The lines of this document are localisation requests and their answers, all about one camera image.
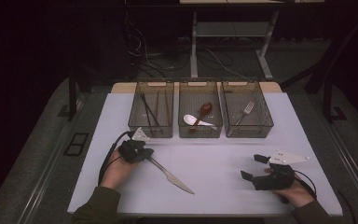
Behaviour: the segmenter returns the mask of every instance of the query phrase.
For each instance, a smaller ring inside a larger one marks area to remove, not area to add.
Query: white spoon
[[[196,122],[197,118],[194,117],[194,116],[192,116],[192,115],[185,115],[185,116],[183,117],[183,120],[185,121],[186,124],[188,124],[188,125],[193,125],[193,124]],[[215,129],[215,130],[217,130],[217,127],[215,127],[213,124],[204,122],[204,121],[202,121],[202,120],[200,120],[199,125],[213,126],[212,128]]]

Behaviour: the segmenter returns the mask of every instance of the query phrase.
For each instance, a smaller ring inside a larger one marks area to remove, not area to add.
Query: knife
[[[167,171],[161,164],[159,164],[157,161],[155,161],[153,158],[148,157],[147,158],[148,161],[150,161],[151,163],[153,163],[154,165],[156,165],[166,176],[167,179],[173,183],[174,185],[176,185],[177,187],[179,187],[179,189],[182,189],[188,193],[191,194],[195,194],[193,192],[193,190],[191,190],[190,188],[188,188],[184,183],[182,183],[178,178],[176,178],[173,174],[171,174],[169,171]]]

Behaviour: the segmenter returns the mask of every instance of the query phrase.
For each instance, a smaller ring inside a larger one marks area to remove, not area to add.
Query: sleeve
[[[318,201],[313,201],[293,212],[299,224],[342,224],[340,217],[330,217]]]
[[[72,215],[73,224],[118,223],[117,206],[120,194],[109,188],[96,187],[89,201]]]

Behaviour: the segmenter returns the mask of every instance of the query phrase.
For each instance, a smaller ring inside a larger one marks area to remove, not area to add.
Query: fork
[[[247,116],[251,113],[254,105],[255,105],[255,102],[253,102],[253,101],[249,102],[249,104],[242,111],[242,116],[238,119],[238,121],[235,123],[235,125],[238,125],[245,116]]]

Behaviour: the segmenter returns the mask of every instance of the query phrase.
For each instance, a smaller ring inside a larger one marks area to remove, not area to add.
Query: transparent plastic bin
[[[150,138],[172,138],[173,88],[171,80],[138,81],[128,123],[130,130],[141,127]]]
[[[201,120],[213,126],[188,125],[185,115],[198,118],[205,103],[212,104],[212,110]],[[179,85],[179,136],[181,138],[219,138],[223,120],[216,82],[210,78],[181,79]]]
[[[274,126],[260,84],[254,80],[222,81],[220,98],[226,137],[265,138]],[[236,124],[249,104],[255,105],[241,122]]]

